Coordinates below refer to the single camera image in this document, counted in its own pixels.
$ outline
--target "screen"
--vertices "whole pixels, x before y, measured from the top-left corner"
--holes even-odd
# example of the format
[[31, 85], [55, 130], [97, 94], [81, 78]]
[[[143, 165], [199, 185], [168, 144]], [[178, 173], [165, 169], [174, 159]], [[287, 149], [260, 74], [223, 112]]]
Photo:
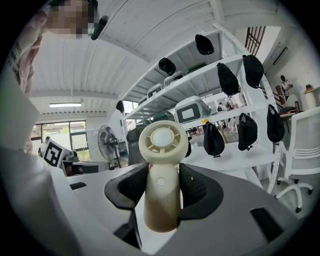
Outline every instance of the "screen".
[[181, 114], [183, 119], [193, 118], [195, 116], [194, 110], [192, 108], [189, 108], [188, 110], [183, 111]]

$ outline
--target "chair base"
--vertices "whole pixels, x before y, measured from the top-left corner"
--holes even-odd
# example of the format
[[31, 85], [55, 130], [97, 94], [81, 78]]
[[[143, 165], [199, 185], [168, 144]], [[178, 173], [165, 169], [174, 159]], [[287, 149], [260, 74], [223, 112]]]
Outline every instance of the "chair base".
[[279, 194], [275, 195], [274, 197], [276, 199], [279, 199], [280, 197], [282, 197], [285, 193], [287, 193], [290, 190], [294, 190], [297, 196], [297, 208], [295, 209], [296, 213], [301, 212], [302, 209], [302, 195], [301, 195], [301, 188], [307, 188], [308, 189], [308, 194], [311, 195], [313, 192], [313, 187], [308, 184], [308, 183], [304, 183], [304, 182], [300, 182], [299, 184], [296, 183], [296, 181], [299, 181], [297, 179], [295, 179], [294, 181], [290, 180], [290, 179], [285, 179], [283, 177], [278, 178], [277, 180], [277, 185], [279, 185], [281, 182], [286, 182], [289, 184], [288, 187], [286, 187], [283, 191], [281, 191]]

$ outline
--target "ceiling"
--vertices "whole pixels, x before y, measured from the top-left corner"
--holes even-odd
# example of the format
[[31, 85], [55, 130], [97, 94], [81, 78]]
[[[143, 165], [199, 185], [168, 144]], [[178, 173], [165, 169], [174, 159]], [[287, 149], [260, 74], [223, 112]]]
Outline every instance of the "ceiling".
[[[47, 118], [69, 112], [110, 116], [117, 101], [154, 63], [195, 34], [210, 31], [213, 22], [224, 25], [239, 15], [257, 13], [272, 16], [274, 22], [279, 14], [278, 3], [272, 0], [98, 0], [98, 4], [100, 16], [109, 17], [99, 39], [49, 33], [43, 37], [34, 61], [31, 101]], [[82, 106], [49, 107], [63, 102]]]

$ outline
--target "standing fan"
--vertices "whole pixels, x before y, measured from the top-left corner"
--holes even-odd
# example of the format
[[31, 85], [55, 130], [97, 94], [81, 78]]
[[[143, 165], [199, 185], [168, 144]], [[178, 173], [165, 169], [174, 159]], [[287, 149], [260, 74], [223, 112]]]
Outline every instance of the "standing fan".
[[116, 138], [114, 131], [109, 126], [101, 126], [98, 133], [98, 147], [101, 155], [109, 161], [110, 170], [113, 170], [118, 166], [121, 168], [116, 149], [117, 145], [118, 139]]

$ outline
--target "black cap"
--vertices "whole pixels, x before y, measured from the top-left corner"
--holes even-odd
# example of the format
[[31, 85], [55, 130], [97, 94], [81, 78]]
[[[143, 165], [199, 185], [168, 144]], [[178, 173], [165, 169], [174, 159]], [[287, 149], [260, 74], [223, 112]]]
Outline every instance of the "black cap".
[[268, 139], [273, 143], [281, 141], [285, 135], [285, 126], [275, 107], [271, 104], [268, 106], [268, 115], [266, 117], [266, 133]]
[[196, 43], [196, 48], [198, 49], [200, 54], [210, 55], [215, 52], [215, 49], [214, 49], [211, 41], [208, 38], [206, 38], [205, 36], [203, 36], [201, 34], [196, 34], [194, 40]]
[[223, 63], [218, 63], [218, 76], [222, 91], [230, 96], [240, 92], [238, 79], [232, 71]]
[[242, 113], [239, 117], [238, 137], [238, 149], [241, 151], [252, 148], [250, 145], [256, 142], [258, 138], [258, 126], [256, 122], [250, 116], [244, 113]]
[[210, 122], [205, 124], [203, 147], [210, 156], [217, 157], [225, 149], [225, 142], [216, 126]]
[[176, 72], [175, 64], [168, 58], [162, 58], [159, 60], [159, 68], [166, 72], [167, 75], [170, 77]]
[[121, 113], [123, 113], [125, 111], [125, 107], [124, 107], [124, 104], [123, 104], [122, 100], [118, 101], [118, 103], [116, 104], [115, 108], [117, 110], [119, 110]]
[[259, 82], [264, 75], [265, 69], [256, 56], [243, 55], [243, 66], [247, 84], [252, 88], [259, 88]]

